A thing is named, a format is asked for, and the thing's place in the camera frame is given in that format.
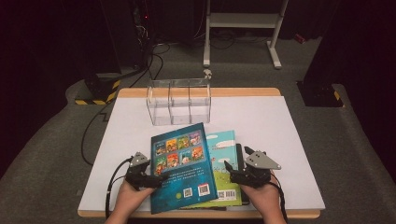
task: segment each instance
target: book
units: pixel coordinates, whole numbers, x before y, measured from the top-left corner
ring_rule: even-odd
[[[240,160],[238,158],[234,131],[209,133],[206,135],[206,142],[209,148],[219,197],[207,203],[194,204],[189,206],[189,208],[224,207],[245,204],[242,200],[242,190],[238,184],[231,183],[230,173],[225,169],[224,165],[224,161],[227,161],[235,170],[239,169]]]
[[[150,196],[151,214],[218,198],[203,123],[151,137],[153,175],[167,175]]]

